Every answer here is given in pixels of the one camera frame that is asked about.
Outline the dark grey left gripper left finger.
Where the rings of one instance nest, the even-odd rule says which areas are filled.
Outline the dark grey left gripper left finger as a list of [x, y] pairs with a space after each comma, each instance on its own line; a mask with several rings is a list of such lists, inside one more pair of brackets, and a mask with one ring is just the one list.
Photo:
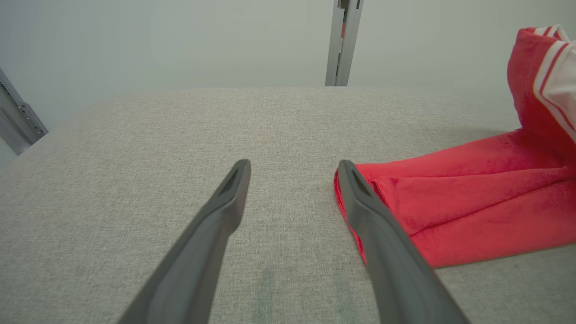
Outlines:
[[251, 163], [238, 160], [118, 320], [206, 324], [230, 235], [243, 217]]

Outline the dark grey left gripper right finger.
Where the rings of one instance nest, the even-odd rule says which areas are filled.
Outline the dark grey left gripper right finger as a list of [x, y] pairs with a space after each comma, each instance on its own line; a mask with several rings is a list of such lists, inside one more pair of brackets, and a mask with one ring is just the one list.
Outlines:
[[382, 324], [467, 324], [468, 318], [350, 160], [338, 166], [348, 223], [361, 239]]

